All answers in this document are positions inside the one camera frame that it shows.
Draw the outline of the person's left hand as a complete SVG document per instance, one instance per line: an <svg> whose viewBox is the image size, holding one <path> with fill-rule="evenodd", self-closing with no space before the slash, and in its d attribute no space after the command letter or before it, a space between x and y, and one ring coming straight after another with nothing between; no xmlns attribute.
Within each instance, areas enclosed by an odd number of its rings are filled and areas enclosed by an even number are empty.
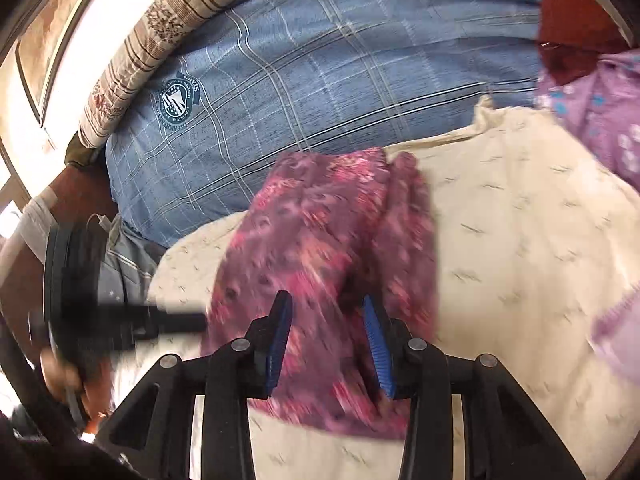
<svg viewBox="0 0 640 480"><path fill-rule="evenodd" d="M44 383L56 400L66 401L66 390L80 394L80 400L91 418L111 413L113 369L110 359L100 364L99 371L87 379L81 379L76 367L59 360L50 348L40 352L40 370Z"/></svg>

